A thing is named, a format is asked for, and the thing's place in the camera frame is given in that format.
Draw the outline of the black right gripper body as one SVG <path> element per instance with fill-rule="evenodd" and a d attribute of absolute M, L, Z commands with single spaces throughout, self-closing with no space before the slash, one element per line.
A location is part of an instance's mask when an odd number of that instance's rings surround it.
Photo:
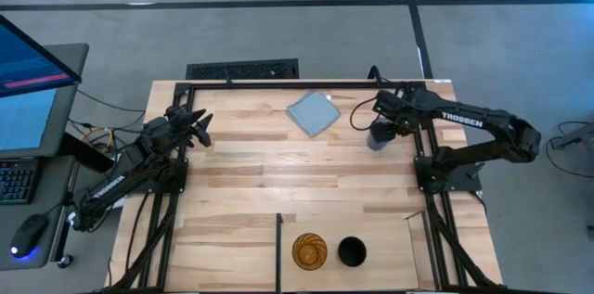
<path fill-rule="evenodd" d="M 376 102 L 372 110 L 380 115 L 375 121 L 394 121 L 397 123 L 399 126 L 398 135 L 414 133 L 414 125 L 411 122 L 411 110 L 396 94 L 380 90 L 376 96 Z"/>

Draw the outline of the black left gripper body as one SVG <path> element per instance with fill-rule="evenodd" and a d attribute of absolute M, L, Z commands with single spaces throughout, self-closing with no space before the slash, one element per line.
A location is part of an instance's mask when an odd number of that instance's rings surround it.
<path fill-rule="evenodd" d="M 190 141 L 194 122 L 192 112 L 169 107 L 162 117 L 144 125 L 142 142 L 148 147 L 179 147 Z"/>

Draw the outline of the blue translucent cup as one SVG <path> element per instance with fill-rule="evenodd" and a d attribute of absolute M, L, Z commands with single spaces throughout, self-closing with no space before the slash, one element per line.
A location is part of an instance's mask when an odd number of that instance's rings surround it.
<path fill-rule="evenodd" d="M 382 150 L 389 142 L 386 142 L 385 139 L 384 140 L 374 140 L 369 133 L 369 129 L 368 129 L 368 138 L 367 138 L 367 145 L 370 149 L 372 150 Z"/>

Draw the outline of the black cup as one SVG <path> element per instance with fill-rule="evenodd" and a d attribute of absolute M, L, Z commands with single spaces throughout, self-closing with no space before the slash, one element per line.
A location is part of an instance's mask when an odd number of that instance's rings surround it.
<path fill-rule="evenodd" d="M 345 237 L 338 246 L 338 257 L 344 265 L 358 267 L 367 258 L 367 247 L 356 236 Z"/>

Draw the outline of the amber ribbed glass cup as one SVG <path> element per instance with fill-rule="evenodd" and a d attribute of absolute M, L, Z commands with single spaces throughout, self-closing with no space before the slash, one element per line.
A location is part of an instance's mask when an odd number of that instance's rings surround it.
<path fill-rule="evenodd" d="M 299 268 L 305 271 L 315 271 L 326 262 L 328 247 L 320 235 L 305 233 L 294 240 L 291 256 Z"/>

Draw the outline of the black floor vent grille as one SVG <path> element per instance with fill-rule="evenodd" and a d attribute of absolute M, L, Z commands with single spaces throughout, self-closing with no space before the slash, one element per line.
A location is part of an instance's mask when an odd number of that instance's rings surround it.
<path fill-rule="evenodd" d="M 299 79 L 299 60 L 268 59 L 188 64 L 187 80 Z"/>

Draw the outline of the folded grey cloth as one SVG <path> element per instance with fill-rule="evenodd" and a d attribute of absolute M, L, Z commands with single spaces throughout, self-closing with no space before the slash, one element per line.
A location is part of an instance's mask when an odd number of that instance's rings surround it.
<path fill-rule="evenodd" d="M 287 107 L 287 115 L 310 138 L 317 136 L 337 121 L 341 113 L 319 92 L 308 92 Z"/>

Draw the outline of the grey desk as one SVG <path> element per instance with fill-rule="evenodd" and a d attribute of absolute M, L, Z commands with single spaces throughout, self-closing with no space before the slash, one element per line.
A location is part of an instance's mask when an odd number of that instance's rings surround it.
<path fill-rule="evenodd" d="M 77 88 L 59 97 L 69 99 L 71 107 Z M 58 141 L 49 153 L 35 158 L 26 158 L 18 152 L 15 159 L 5 160 L 38 160 L 38 185 L 30 204 L 0 205 L 0 271 L 41 268 L 48 262 L 61 259 L 70 225 L 67 222 L 66 203 L 71 198 L 71 185 L 74 184 L 81 161 L 95 150 L 66 132 L 67 120 L 71 107 L 64 112 L 61 132 Z M 18 227 L 30 216 L 44 214 L 48 225 L 33 252 L 21 259 L 10 254 L 11 239 Z"/>

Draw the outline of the computer monitor with blue screen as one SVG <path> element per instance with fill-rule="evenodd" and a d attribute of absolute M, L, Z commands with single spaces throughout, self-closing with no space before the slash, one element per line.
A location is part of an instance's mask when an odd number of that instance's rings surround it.
<path fill-rule="evenodd" d="M 59 96 L 81 80 L 79 72 L 0 15 L 0 153 L 49 153 L 71 107 Z"/>

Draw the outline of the black keyboard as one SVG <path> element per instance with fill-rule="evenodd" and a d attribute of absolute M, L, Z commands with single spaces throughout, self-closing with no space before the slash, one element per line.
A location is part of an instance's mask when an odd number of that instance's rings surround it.
<path fill-rule="evenodd" d="M 38 160 L 0 161 L 0 205 L 30 204 L 38 185 Z"/>

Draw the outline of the black computer mouse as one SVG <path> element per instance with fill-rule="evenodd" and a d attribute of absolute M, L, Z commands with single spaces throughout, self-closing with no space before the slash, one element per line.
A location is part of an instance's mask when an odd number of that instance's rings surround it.
<path fill-rule="evenodd" d="M 44 214 L 34 214 L 27 218 L 11 239 L 10 254 L 17 259 L 29 256 L 36 248 L 47 225 L 48 218 Z"/>

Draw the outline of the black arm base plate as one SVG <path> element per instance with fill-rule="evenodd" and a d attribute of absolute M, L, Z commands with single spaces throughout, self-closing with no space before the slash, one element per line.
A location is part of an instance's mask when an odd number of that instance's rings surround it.
<path fill-rule="evenodd" d="M 186 189 L 188 159 L 171 159 L 134 190 L 134 194 L 178 194 Z"/>
<path fill-rule="evenodd" d="M 416 157 L 414 169 L 418 188 L 430 195 L 442 192 L 476 192 L 482 189 L 478 172 L 483 163 L 461 165 L 450 172 L 442 172 L 432 166 L 432 157 Z"/>

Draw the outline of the black aluminium table frame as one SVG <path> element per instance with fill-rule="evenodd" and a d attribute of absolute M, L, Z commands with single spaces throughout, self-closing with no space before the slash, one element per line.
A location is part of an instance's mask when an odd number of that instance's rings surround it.
<path fill-rule="evenodd" d="M 456 281 L 451 252 L 434 256 L 413 159 L 438 145 L 464 147 L 460 125 L 436 121 L 374 151 L 364 130 L 374 117 L 371 80 L 196 81 L 182 94 L 175 88 L 173 81 L 152 85 L 148 117 L 161 116 L 175 100 L 191 102 L 213 114 L 213 143 L 187 151 L 184 192 L 125 201 L 111 282 L 131 268 L 150 225 L 169 205 L 173 227 L 140 279 L 166 292 L 435 290 L 439 268 Z M 323 94 L 341 113 L 313 138 L 287 115 L 308 92 Z M 328 247 L 315 271 L 299 268 L 291 256 L 305 233 L 320 235 Z M 358 267 L 338 257 L 348 236 L 367 247 Z"/>

